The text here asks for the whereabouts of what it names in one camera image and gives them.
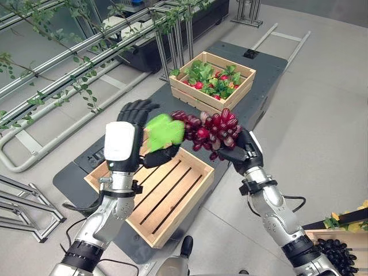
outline empty wooden crate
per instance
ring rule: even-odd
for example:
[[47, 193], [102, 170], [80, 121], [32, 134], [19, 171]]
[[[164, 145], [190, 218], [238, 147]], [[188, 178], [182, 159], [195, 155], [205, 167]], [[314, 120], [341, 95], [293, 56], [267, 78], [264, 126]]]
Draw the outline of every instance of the empty wooden crate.
[[[202, 60], [205, 63], [211, 64], [215, 72], [222, 71], [226, 68], [226, 66], [235, 65], [235, 72], [240, 72], [240, 80], [242, 83], [227, 99], [220, 100], [215, 99], [200, 90], [190, 87], [189, 85], [183, 83], [183, 81], [188, 79], [188, 75], [183, 72], [185, 69], [191, 67], [195, 60]], [[200, 53], [189, 63], [180, 68], [180, 72], [182, 73], [180, 73], [177, 77], [170, 76], [171, 92], [173, 96], [201, 111], [206, 111], [210, 114], [221, 112], [224, 108], [228, 108], [230, 110], [233, 109], [237, 103], [251, 90], [256, 73], [254, 69], [207, 52]]]
[[[147, 152], [147, 140], [141, 154]], [[127, 222], [152, 247], [162, 248], [213, 182], [214, 169], [180, 148], [170, 162], [140, 167], [134, 179], [143, 185]], [[98, 178], [109, 175], [106, 162], [85, 177], [99, 192]]]

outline wooden crate with plants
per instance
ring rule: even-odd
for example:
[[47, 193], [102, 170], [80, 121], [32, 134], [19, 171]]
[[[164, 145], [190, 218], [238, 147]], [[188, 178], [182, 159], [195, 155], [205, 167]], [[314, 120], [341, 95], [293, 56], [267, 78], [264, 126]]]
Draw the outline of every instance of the wooden crate with plants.
[[256, 71], [202, 52], [170, 76], [174, 97], [209, 114], [232, 110], [251, 90]]

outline metal stand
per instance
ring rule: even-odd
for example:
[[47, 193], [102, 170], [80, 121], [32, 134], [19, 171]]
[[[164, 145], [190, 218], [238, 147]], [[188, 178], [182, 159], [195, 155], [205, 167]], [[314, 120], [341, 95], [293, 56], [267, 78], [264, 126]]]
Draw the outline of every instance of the metal stand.
[[311, 35], [311, 31], [308, 31], [308, 33], [306, 33], [306, 35], [303, 38], [299, 38], [299, 37], [295, 37], [295, 36], [289, 36], [288, 34], [284, 34], [284, 33], [278, 33], [278, 32], [274, 32], [274, 29], [276, 29], [278, 26], [278, 23], [275, 23], [265, 34], [264, 36], [262, 36], [260, 38], [260, 40], [258, 40], [258, 42], [250, 49], [252, 51], [255, 51], [260, 45], [261, 43], [263, 43], [265, 41], [266, 38], [268, 38], [269, 35], [273, 35], [273, 36], [279, 36], [279, 37], [283, 37], [285, 39], [289, 39], [289, 40], [294, 40], [294, 41], [298, 41], [299, 44], [298, 46], [296, 46], [294, 52], [290, 55], [290, 57], [287, 60], [287, 65], [284, 69], [284, 71], [286, 71], [291, 62], [294, 60], [294, 58], [296, 57], [296, 55], [298, 54], [298, 52], [300, 51], [301, 47], [303, 46], [303, 44], [306, 42], [307, 38]]
[[[41, 192], [30, 183], [28, 186], [7, 177], [0, 175], [0, 183], [10, 186], [20, 191], [18, 195], [10, 194], [5, 191], [0, 191], [0, 198], [6, 201], [0, 201], [0, 209], [12, 212], [19, 217], [19, 220], [0, 216], [0, 227], [15, 229], [20, 231], [31, 232], [39, 243], [44, 243], [51, 232], [66, 218], [55, 209], [55, 207], [41, 194]], [[40, 202], [27, 200], [27, 196], [34, 196]], [[40, 229], [37, 224], [31, 219], [22, 206], [28, 206], [50, 212], [52, 221], [46, 229]]]
[[258, 28], [263, 24], [258, 20], [260, 0], [238, 0], [236, 17], [232, 22]]

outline red grapes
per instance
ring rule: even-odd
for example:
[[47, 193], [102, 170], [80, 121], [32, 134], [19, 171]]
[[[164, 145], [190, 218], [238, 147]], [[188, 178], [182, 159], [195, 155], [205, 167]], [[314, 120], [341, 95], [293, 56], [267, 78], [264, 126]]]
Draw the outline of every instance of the red grapes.
[[215, 113], [213, 116], [202, 111], [200, 117], [197, 118], [179, 110], [172, 112], [171, 117], [185, 123], [184, 138], [193, 141], [194, 151], [199, 151], [202, 147], [212, 151], [209, 156], [210, 160], [216, 158], [223, 160], [216, 151], [221, 147], [233, 149], [237, 136], [242, 131], [237, 118], [227, 108], [221, 114]]

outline black cable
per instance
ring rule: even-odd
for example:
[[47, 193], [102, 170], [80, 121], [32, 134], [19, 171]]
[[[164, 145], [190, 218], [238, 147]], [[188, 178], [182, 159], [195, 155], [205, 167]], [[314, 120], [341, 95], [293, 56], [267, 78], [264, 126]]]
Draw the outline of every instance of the black cable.
[[[283, 195], [283, 197], [286, 198], [286, 199], [289, 199], [289, 200], [303, 200], [303, 202], [300, 203], [300, 205], [293, 210], [293, 213], [300, 210], [306, 204], [306, 198], [305, 197], [295, 197], [295, 196], [292, 196], [292, 195], [290, 195], [290, 196], [289, 195], [287, 195], [287, 196]], [[256, 211], [253, 210], [253, 208], [251, 206], [251, 203], [249, 202], [249, 194], [248, 194], [248, 197], [247, 197], [247, 204], [248, 204], [249, 209], [251, 209], [251, 212], [253, 214], [255, 214], [256, 216], [260, 217], [259, 213], [257, 213]]]
[[306, 198], [305, 197], [295, 197], [295, 196], [291, 196], [291, 195], [290, 196], [289, 195], [287, 195], [287, 196], [284, 195], [283, 197], [285, 197], [289, 200], [303, 200], [303, 202], [300, 203], [300, 205], [293, 210], [293, 213], [300, 210], [300, 208], [302, 208], [306, 204]]
[[79, 212], [94, 212], [97, 210], [98, 207], [100, 207], [100, 205], [102, 204], [102, 199], [103, 199], [103, 195], [100, 193], [98, 196], [98, 199], [95, 203], [93, 203], [90, 207], [86, 207], [86, 208], [78, 208], [75, 207], [69, 203], [64, 202], [62, 204], [63, 207], [69, 209], [69, 210], [73, 210], [73, 211], [79, 211]]
[[137, 270], [137, 276], [139, 275], [139, 267], [137, 267], [135, 264], [120, 262], [119, 260], [111, 260], [111, 259], [101, 259], [101, 260], [99, 260], [99, 262], [103, 262], [103, 261], [113, 262], [113, 263], [121, 263], [122, 265], [132, 266]]
[[76, 226], [78, 223], [81, 223], [83, 220], [86, 220], [87, 218], [83, 218], [81, 220], [78, 220], [77, 222], [73, 223], [72, 225], [70, 225], [70, 227], [66, 230], [66, 235], [67, 235], [67, 238], [68, 238], [68, 241], [69, 241], [69, 247], [71, 247], [71, 238], [70, 238], [70, 235], [69, 235], [69, 231], [71, 230], [71, 228], [73, 228], [74, 226]]

